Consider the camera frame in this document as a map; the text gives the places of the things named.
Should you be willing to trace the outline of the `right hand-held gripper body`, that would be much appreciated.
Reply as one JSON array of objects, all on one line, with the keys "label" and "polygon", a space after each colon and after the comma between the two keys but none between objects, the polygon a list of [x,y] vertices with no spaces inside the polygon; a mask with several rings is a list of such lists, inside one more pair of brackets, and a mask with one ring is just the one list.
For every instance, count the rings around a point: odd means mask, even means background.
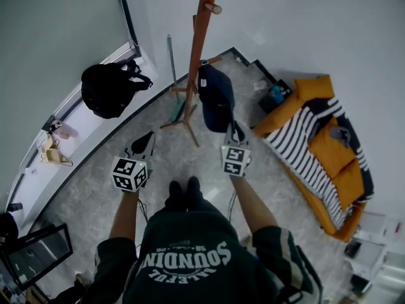
[{"label": "right hand-held gripper body", "polygon": [[226,174],[243,177],[245,171],[251,163],[251,148],[250,143],[245,139],[244,142],[227,141],[227,133],[225,134],[224,142],[220,146],[221,168]]}]

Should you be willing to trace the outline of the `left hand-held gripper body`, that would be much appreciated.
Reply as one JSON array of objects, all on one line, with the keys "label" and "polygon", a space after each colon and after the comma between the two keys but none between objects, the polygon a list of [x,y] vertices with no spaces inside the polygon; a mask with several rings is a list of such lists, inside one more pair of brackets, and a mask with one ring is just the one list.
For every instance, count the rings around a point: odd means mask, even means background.
[{"label": "left hand-held gripper body", "polygon": [[136,192],[146,186],[151,172],[151,158],[155,145],[155,133],[145,152],[133,154],[132,142],[129,142],[112,162],[112,180],[116,188],[122,191]]}]

